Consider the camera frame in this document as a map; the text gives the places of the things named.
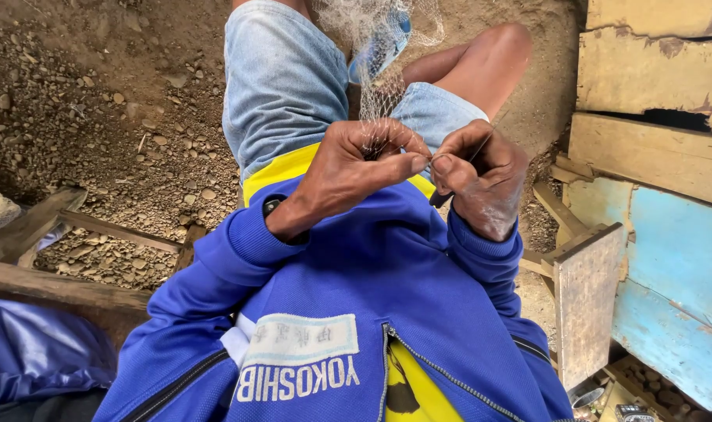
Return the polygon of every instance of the hand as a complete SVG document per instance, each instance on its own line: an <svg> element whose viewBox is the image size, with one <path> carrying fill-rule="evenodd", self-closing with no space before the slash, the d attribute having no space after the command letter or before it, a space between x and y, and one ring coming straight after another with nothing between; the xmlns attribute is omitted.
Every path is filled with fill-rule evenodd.
<svg viewBox="0 0 712 422"><path fill-rule="evenodd" d="M420 135L397 120L332 123L298 188L267 216L267 228L286 242L420 173L431 157Z"/></svg>
<svg viewBox="0 0 712 422"><path fill-rule="evenodd" d="M481 151L468 162L478 144L492 132ZM453 207L479 236L502 242L510 236L525 181L528 157L484 120L447 135L432 159L437 191L455 192Z"/></svg>

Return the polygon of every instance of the light blue shorts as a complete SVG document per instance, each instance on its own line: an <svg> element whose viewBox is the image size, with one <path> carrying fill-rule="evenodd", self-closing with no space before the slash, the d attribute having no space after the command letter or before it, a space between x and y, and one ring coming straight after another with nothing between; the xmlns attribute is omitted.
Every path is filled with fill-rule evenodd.
<svg viewBox="0 0 712 422"><path fill-rule="evenodd" d="M242 182L348 119L345 57L294 9L274 0L239 6L225 26L224 54L223 130ZM417 131L432 153L451 131L488 120L478 107L425 82L407 87L391 117Z"/></svg>

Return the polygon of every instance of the yellow waistband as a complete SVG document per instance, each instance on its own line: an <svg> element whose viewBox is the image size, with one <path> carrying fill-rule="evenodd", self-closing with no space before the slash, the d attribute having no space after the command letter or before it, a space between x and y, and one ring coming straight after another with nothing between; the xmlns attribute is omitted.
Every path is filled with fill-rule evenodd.
<svg viewBox="0 0 712 422"><path fill-rule="evenodd" d="M249 206L249 199L261 188L306 173L318 148L319 143L315 143L278 156L266 168L257 171L247 180L244 180L244 206ZM407 181L416 186L427 198L432 196L434 185L420 174L409 178Z"/></svg>

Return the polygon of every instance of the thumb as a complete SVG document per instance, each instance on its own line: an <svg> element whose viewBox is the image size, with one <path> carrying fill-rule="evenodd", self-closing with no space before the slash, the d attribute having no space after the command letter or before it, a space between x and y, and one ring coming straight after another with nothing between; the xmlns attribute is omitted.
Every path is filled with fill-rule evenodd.
<svg viewBox="0 0 712 422"><path fill-rule="evenodd" d="M432 159L432 179L440 195L451 191L461 194L468 186L478 183L478 172L462 158L441 154Z"/></svg>
<svg viewBox="0 0 712 422"><path fill-rule="evenodd" d="M376 192L421 173L429 165L429 160L418 152L404 152L363 164L368 165L364 184L371 192Z"/></svg>

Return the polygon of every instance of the blue track jacket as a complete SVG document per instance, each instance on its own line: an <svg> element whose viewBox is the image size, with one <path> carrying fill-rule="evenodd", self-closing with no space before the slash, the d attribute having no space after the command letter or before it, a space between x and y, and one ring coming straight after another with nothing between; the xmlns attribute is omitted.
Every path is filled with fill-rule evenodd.
<svg viewBox="0 0 712 422"><path fill-rule="evenodd" d="M379 422L390 337L465 420L572 417L546 334L520 318L517 225L482 239L404 182L287 245L262 204L300 179L261 189L194 244L127 338L95 420Z"/></svg>

